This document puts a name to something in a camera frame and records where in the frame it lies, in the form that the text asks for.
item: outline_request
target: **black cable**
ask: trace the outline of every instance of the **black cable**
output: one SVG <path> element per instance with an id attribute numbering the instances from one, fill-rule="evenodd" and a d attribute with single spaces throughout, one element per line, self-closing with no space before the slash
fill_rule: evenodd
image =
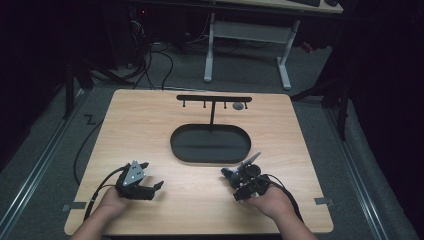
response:
<path id="1" fill-rule="evenodd" d="M 79 158 L 79 155 L 81 154 L 82 149 L 84 148 L 85 144 L 87 143 L 88 139 L 91 137 L 91 135 L 94 133 L 94 131 L 96 131 L 96 129 L 103 123 L 103 120 L 101 120 L 92 130 L 91 132 L 87 135 L 87 137 L 85 137 L 84 142 L 82 142 L 77 155 L 75 156 L 74 159 L 74 168 L 73 168 L 73 172 L 74 172 L 74 178 L 75 181 L 77 182 L 78 186 L 81 184 L 80 180 L 78 179 L 77 176 L 77 160 Z"/>
<path id="2" fill-rule="evenodd" d="M 147 64 L 146 68 L 144 69 L 143 74 L 138 78 L 138 80 L 134 83 L 133 89 L 137 88 L 138 83 L 141 81 L 141 79 L 144 77 L 144 75 L 147 74 L 147 71 L 149 70 L 150 66 L 152 64 L 152 46 L 149 48 L 149 64 Z"/>
<path id="3" fill-rule="evenodd" d="M 171 68 L 169 69 L 168 74 L 166 74 L 165 78 L 162 80 L 162 91 L 163 91 L 163 90 L 165 90 L 165 81 L 169 77 L 169 75 L 171 74 L 171 72 L 174 68 L 174 61 L 172 60 L 172 58 L 169 55 L 167 55 L 165 53 L 162 53 L 162 52 L 154 52 L 154 53 L 162 54 L 163 56 L 167 57 L 171 61 Z"/>
<path id="4" fill-rule="evenodd" d="M 118 169 L 116 169 L 115 171 L 111 172 L 104 180 L 102 183 L 100 183 L 99 187 L 97 188 L 97 190 L 94 192 L 93 196 L 91 197 L 90 202 L 88 203 L 87 206 L 87 210 L 85 211 L 85 215 L 84 215 L 84 221 L 87 220 L 88 217 L 90 217 L 91 214 L 91 209 L 93 208 L 94 203 L 96 202 L 96 198 L 99 195 L 99 191 L 105 187 L 103 186 L 107 180 L 109 180 L 110 177 L 112 177 L 115 173 L 120 172 L 120 171 L 124 171 L 126 169 L 126 166 L 124 167 L 120 167 Z"/>

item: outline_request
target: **cable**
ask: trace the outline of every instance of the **cable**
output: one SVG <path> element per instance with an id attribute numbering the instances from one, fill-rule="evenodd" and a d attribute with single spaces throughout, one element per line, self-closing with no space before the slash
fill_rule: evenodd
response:
<path id="1" fill-rule="evenodd" d="M 149 48 L 149 64 L 147 64 L 146 68 L 144 69 L 143 74 L 138 78 L 138 80 L 134 83 L 133 89 L 137 88 L 138 83 L 141 81 L 141 79 L 144 77 L 144 75 L 147 74 L 147 71 L 149 70 L 150 66 L 152 64 L 152 45 Z"/>
<path id="2" fill-rule="evenodd" d="M 167 55 L 165 53 L 161 53 L 161 52 L 154 52 L 154 53 L 162 54 L 163 56 L 169 58 L 169 60 L 171 61 L 171 68 L 169 69 L 168 74 L 166 74 L 165 78 L 162 80 L 162 91 L 163 91 L 163 90 L 165 90 L 165 81 L 169 77 L 169 75 L 171 74 L 172 69 L 174 68 L 174 61 L 172 60 L 172 58 L 169 55 Z"/>
<path id="3" fill-rule="evenodd" d="M 115 173 L 120 172 L 120 171 L 124 171 L 126 167 L 120 167 L 118 169 L 116 169 L 115 171 L 111 172 L 104 180 L 102 183 L 100 183 L 99 187 L 97 188 L 97 190 L 94 192 L 93 196 L 91 197 L 90 202 L 88 203 L 87 206 L 87 210 L 85 211 L 85 215 L 84 215 L 84 221 L 87 220 L 88 217 L 90 217 L 91 214 L 91 209 L 93 208 L 94 203 L 96 202 L 96 198 L 99 195 L 99 191 L 104 188 L 105 186 L 103 186 L 107 180 L 109 180 L 110 177 L 112 177 Z"/>
<path id="4" fill-rule="evenodd" d="M 73 168 L 73 172 L 74 172 L 74 179 L 77 182 L 78 186 L 81 184 L 80 180 L 78 179 L 77 176 L 77 160 L 79 158 L 79 155 L 81 154 L 81 151 L 83 149 L 83 147 L 85 146 L 85 144 L 87 143 L 88 139 L 91 137 L 91 135 L 94 133 L 94 131 L 96 131 L 96 129 L 103 123 L 103 120 L 101 120 L 92 130 L 91 132 L 87 135 L 87 137 L 85 137 L 84 142 L 82 142 L 77 155 L 75 156 L 74 159 L 74 168 Z"/>
<path id="5" fill-rule="evenodd" d="M 211 14 L 210 14 L 210 13 L 208 13 L 208 16 L 207 16 L 207 18 L 206 18 L 205 26 L 203 27 L 203 31 L 202 31 L 202 33 L 199 35 L 199 37 L 197 37 L 196 39 L 194 39 L 194 40 L 192 40 L 192 41 L 190 41 L 190 42 L 186 42 L 186 44 L 195 43 L 195 42 L 203 41 L 204 39 L 207 39 L 207 37 L 203 37 L 203 36 L 204 36 L 204 34 L 205 34 L 205 32 L 206 32 L 206 29 L 208 28 L 208 23 L 209 23 L 210 17 L 211 17 Z"/>

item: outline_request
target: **hand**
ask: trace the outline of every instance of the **hand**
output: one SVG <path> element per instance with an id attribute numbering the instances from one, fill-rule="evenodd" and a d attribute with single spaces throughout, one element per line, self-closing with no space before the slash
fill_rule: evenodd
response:
<path id="1" fill-rule="evenodd" d="M 103 195 L 96 211 L 101 211 L 108 216 L 109 220 L 114 220 L 124 212 L 129 203 L 129 199 L 120 197 L 118 191 L 110 187 Z"/>
<path id="2" fill-rule="evenodd" d="M 271 184 L 266 193 L 244 200 L 274 220 L 284 240 L 316 240 L 315 235 L 297 217 L 289 197 Z"/>
<path id="3" fill-rule="evenodd" d="M 129 205 L 130 200 L 121 198 L 118 191 L 111 187 L 103 195 L 99 206 L 72 236 L 78 240 L 101 239 L 106 226 L 121 215 Z"/>
<path id="4" fill-rule="evenodd" d="M 262 214 L 276 219 L 287 214 L 295 214 L 294 208 L 287 195 L 278 187 L 271 184 L 266 193 L 259 197 L 244 200 L 256 207 Z"/>

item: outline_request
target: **wooden table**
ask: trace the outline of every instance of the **wooden table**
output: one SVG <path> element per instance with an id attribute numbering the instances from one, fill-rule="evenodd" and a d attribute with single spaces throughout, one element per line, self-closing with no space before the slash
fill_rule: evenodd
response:
<path id="1" fill-rule="evenodd" d="M 315 233 L 330 232 L 333 223 L 290 98 L 283 94 L 118 90 L 115 92 L 81 181 L 76 202 L 88 202 L 100 182 L 115 169 L 137 160 L 149 162 L 141 185 L 165 183 L 152 201 L 133 200 L 106 230 L 108 235 L 266 234 L 278 233 L 271 219 L 234 200 L 222 167 L 188 164 L 177 159 L 170 137 L 187 123 L 209 123 L 211 104 L 182 102 L 178 94 L 249 96 L 241 111 L 217 103 L 216 124 L 237 125 L 251 138 L 249 156 L 262 173 L 278 177 L 297 200 L 305 224 Z M 119 174 L 109 180 L 115 184 Z M 101 191 L 94 209 L 103 196 Z M 71 210 L 69 235 L 81 225 L 85 209 Z"/>

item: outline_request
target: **electrical cord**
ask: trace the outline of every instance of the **electrical cord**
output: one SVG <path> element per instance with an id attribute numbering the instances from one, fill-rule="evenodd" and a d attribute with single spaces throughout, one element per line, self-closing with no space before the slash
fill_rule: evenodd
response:
<path id="1" fill-rule="evenodd" d="M 143 74 L 137 79 L 137 81 L 134 83 L 133 89 L 137 88 L 138 83 L 141 81 L 141 79 L 144 77 L 144 75 L 147 74 L 147 71 L 149 70 L 150 66 L 152 64 L 152 45 L 149 48 L 149 63 L 146 65 L 146 68 L 144 69 Z"/>
<path id="2" fill-rule="evenodd" d="M 79 150 L 78 150 L 78 153 L 77 153 L 77 155 L 75 156 L 75 159 L 74 159 L 74 167 L 73 167 L 73 172 L 74 172 L 74 179 L 75 179 L 75 181 L 77 182 L 77 184 L 78 184 L 78 186 L 81 184 L 81 181 L 78 179 L 78 176 L 77 176 L 77 161 L 78 161 L 78 158 L 79 158 L 79 155 L 81 154 L 81 152 L 82 152 L 82 149 L 84 148 L 84 146 L 85 146 L 85 144 L 87 143 L 87 141 L 88 141 L 88 139 L 91 137 L 91 135 L 94 133 L 94 131 L 96 131 L 96 129 L 101 125 L 103 123 L 103 120 L 101 120 L 92 130 L 91 130 L 91 132 L 87 135 L 87 137 L 85 137 L 85 139 L 84 139 L 84 141 L 82 142 L 82 144 L 81 144 L 81 146 L 80 146 L 80 148 L 79 148 Z"/>
<path id="3" fill-rule="evenodd" d="M 163 91 L 163 90 L 165 90 L 165 81 L 167 80 L 167 78 L 169 77 L 169 75 L 171 74 L 171 72 L 174 68 L 174 61 L 172 60 L 172 58 L 169 55 L 167 55 L 165 53 L 162 53 L 162 52 L 155 52 L 155 53 L 162 54 L 163 56 L 167 57 L 171 61 L 171 68 L 169 69 L 165 78 L 162 80 L 162 91 Z"/>

